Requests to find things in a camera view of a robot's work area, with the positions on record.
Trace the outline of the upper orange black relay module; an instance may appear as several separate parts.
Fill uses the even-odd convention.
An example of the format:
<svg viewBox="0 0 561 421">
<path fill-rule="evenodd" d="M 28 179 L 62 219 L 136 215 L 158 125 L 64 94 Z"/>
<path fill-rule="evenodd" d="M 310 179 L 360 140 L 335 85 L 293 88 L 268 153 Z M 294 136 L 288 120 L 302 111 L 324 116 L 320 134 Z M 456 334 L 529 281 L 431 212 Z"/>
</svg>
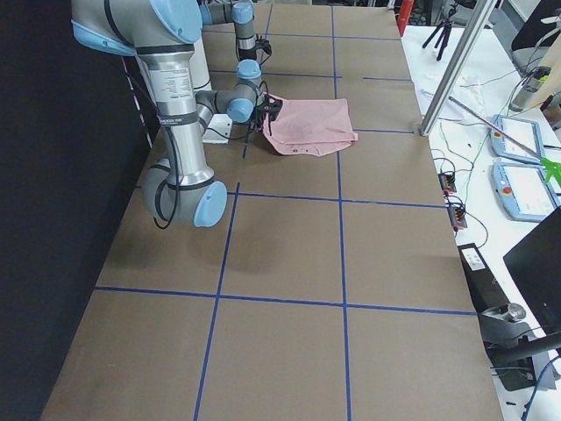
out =
<svg viewBox="0 0 561 421">
<path fill-rule="evenodd" d="M 457 192 L 454 173 L 439 173 L 437 176 L 444 195 L 448 196 Z"/>
</svg>

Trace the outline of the upper blue teach pendant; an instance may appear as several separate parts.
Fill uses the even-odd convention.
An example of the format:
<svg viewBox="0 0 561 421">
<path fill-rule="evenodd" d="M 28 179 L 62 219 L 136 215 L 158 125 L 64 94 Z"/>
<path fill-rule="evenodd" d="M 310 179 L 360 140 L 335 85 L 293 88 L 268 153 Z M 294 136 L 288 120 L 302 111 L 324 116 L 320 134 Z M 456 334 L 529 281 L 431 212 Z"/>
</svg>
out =
<svg viewBox="0 0 561 421">
<path fill-rule="evenodd" d="M 524 118 L 506 117 L 494 115 L 491 122 L 499 126 L 504 132 L 532 149 L 542 156 L 546 156 L 543 145 L 543 136 L 539 124 Z M 504 139 L 499 133 L 490 129 L 490 140 L 492 152 L 495 156 L 509 159 L 522 164 L 539 164 L 540 162 L 525 153 L 521 148 Z"/>
</svg>

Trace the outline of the black box with white label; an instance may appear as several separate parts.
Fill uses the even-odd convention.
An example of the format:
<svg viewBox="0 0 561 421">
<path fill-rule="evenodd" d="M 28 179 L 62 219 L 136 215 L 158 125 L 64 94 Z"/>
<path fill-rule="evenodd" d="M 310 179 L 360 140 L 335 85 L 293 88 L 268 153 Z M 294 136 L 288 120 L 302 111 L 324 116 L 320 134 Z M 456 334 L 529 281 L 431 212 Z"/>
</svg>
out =
<svg viewBox="0 0 561 421">
<path fill-rule="evenodd" d="M 482 313 L 510 303 L 474 243 L 458 246 L 458 253 L 474 309 Z"/>
</svg>

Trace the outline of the aluminium frame post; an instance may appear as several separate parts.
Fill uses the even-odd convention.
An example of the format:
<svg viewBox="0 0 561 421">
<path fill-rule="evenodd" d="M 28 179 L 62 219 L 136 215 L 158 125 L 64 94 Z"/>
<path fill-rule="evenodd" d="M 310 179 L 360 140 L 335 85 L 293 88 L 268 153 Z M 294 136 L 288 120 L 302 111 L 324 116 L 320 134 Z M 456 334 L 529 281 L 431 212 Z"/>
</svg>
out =
<svg viewBox="0 0 561 421">
<path fill-rule="evenodd" d="M 478 1 L 473 10 L 473 14 L 452 54 L 443 78 L 439 83 L 436 92 L 430 102 L 423 122 L 420 126 L 420 134 L 428 137 L 437 119 L 439 118 L 444 104 L 464 67 L 470 52 L 472 51 L 479 34 L 484 29 L 485 24 L 494 9 L 496 1 Z"/>
</svg>

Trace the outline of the black office chair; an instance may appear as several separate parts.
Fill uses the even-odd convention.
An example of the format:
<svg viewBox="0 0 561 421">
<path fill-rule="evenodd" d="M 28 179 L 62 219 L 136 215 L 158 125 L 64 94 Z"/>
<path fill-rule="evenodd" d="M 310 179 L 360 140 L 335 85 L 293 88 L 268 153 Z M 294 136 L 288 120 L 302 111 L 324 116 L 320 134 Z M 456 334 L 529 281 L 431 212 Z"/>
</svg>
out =
<svg viewBox="0 0 561 421">
<path fill-rule="evenodd" d="M 537 67 L 560 33 L 560 2 L 541 1 L 511 43 L 512 61 L 521 74 Z"/>
</svg>

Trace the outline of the pink Snoopy t-shirt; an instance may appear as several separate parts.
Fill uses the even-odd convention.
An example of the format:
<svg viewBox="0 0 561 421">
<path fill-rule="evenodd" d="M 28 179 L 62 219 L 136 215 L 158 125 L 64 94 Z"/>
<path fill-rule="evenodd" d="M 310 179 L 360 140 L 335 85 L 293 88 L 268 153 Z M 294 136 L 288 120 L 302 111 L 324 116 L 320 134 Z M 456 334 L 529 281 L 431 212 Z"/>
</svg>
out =
<svg viewBox="0 0 561 421">
<path fill-rule="evenodd" d="M 269 113 L 263 135 L 277 153 L 322 157 L 352 146 L 359 136 L 352 129 L 345 99 L 290 100 L 282 97 L 278 113 Z"/>
</svg>

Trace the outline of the lower blue teach pendant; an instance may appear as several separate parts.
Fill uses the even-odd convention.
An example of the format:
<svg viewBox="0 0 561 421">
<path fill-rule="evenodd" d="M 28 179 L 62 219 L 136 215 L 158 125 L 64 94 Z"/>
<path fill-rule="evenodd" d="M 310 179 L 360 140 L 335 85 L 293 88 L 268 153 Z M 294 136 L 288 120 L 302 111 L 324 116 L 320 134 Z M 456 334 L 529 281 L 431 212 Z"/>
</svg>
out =
<svg viewBox="0 0 561 421">
<path fill-rule="evenodd" d="M 491 177 L 503 209 L 514 221 L 540 223 L 560 206 L 538 165 L 495 162 Z"/>
</svg>

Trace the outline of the metal stand with green top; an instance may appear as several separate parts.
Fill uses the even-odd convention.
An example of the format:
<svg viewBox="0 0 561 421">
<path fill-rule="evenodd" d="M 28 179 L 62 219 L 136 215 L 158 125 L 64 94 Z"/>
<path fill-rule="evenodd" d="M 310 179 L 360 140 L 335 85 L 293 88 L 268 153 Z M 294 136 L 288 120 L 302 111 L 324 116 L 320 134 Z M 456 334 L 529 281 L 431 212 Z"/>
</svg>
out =
<svg viewBox="0 0 561 421">
<path fill-rule="evenodd" d="M 467 111 L 471 116 L 477 118 L 481 123 L 490 127 L 494 132 L 499 133 L 504 139 L 507 139 L 514 145 L 521 148 L 525 153 L 528 153 L 532 157 L 537 159 L 546 171 L 546 176 L 544 180 L 545 182 L 549 182 L 551 178 L 554 178 L 557 181 L 557 183 L 561 183 L 559 162 L 551 161 L 546 157 L 538 154 L 537 152 L 534 152 L 532 149 L 525 146 L 523 143 L 519 142 L 518 140 L 516 140 L 515 138 L 504 132 L 499 126 L 493 124 L 492 122 L 482 117 L 480 114 L 478 114 L 477 112 L 466 106 L 465 104 L 459 102 L 459 100 L 454 98 L 453 96 L 448 96 L 448 100 L 459 106 L 462 110 Z"/>
</svg>

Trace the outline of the clear water bottle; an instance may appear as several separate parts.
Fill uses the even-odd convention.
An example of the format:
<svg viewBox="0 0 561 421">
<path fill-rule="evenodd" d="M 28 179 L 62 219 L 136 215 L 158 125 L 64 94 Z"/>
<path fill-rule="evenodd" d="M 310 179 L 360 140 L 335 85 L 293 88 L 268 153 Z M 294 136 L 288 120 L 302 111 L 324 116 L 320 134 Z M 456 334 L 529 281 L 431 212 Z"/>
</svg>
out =
<svg viewBox="0 0 561 421">
<path fill-rule="evenodd" d="M 522 112 L 528 108 L 530 100 L 535 93 L 547 81 L 551 72 L 550 67 L 535 67 L 526 77 L 520 91 L 511 100 L 509 109 L 514 112 Z"/>
</svg>

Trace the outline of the blue teach pendant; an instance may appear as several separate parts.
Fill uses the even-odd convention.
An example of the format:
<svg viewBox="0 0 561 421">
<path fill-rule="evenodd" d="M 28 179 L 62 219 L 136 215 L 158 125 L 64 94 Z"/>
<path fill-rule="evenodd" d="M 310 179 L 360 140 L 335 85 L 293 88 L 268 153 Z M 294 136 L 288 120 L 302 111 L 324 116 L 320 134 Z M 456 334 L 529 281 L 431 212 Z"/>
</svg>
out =
<svg viewBox="0 0 561 421">
<path fill-rule="evenodd" d="M 491 122 L 499 126 L 504 132 L 532 149 L 542 156 L 546 156 L 543 145 L 543 136 L 539 124 L 524 118 L 506 117 L 494 115 Z M 540 162 L 525 153 L 521 148 L 504 139 L 499 133 L 490 129 L 490 140 L 492 152 L 495 156 L 509 159 L 522 164 L 539 164 Z"/>
<path fill-rule="evenodd" d="M 491 177 L 503 209 L 514 221 L 540 223 L 560 206 L 538 165 L 495 162 Z"/>
</svg>

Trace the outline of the lower orange black relay module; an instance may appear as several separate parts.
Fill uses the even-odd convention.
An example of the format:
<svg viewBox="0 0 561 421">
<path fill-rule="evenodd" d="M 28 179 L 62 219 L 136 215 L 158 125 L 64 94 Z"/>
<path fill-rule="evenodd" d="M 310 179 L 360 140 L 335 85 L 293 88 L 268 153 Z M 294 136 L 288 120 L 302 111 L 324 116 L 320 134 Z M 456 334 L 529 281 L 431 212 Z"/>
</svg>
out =
<svg viewBox="0 0 561 421">
<path fill-rule="evenodd" d="M 467 227 L 465 220 L 465 207 L 459 203 L 450 203 L 447 207 L 451 227 L 454 232 L 464 230 Z"/>
</svg>

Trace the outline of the orange black relay module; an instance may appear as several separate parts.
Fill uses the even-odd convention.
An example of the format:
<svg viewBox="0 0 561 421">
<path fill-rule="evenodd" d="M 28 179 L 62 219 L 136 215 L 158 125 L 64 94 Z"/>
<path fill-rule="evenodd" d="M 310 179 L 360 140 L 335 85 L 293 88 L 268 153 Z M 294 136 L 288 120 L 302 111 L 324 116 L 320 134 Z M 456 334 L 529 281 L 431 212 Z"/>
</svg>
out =
<svg viewBox="0 0 561 421">
<path fill-rule="evenodd" d="M 459 203 L 450 203 L 447 207 L 451 227 L 454 232 L 464 230 L 467 227 L 465 220 L 465 207 Z"/>
<path fill-rule="evenodd" d="M 437 176 L 444 195 L 448 196 L 457 192 L 454 173 L 439 173 Z"/>
</svg>

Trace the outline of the black monitor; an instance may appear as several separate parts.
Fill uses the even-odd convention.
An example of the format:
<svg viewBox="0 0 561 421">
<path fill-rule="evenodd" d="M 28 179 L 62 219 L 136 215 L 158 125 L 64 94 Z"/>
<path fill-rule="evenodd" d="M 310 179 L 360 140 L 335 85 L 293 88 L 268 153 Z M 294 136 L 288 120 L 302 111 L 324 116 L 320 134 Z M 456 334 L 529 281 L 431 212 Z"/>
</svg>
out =
<svg viewBox="0 0 561 421">
<path fill-rule="evenodd" d="M 560 330 L 560 209 L 521 239 L 503 260 L 538 324 Z"/>
</svg>

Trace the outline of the red cylinder tube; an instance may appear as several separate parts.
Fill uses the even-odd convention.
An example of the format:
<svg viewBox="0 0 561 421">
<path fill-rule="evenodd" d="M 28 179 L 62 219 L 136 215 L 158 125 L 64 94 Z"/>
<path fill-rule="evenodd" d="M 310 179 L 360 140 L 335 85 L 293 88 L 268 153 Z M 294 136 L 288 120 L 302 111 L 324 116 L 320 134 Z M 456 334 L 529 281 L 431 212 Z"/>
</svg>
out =
<svg viewBox="0 0 561 421">
<path fill-rule="evenodd" d="M 398 32 L 402 37 L 408 25 L 408 21 L 415 4 L 415 0 L 402 0 L 398 18 L 396 20 Z"/>
</svg>

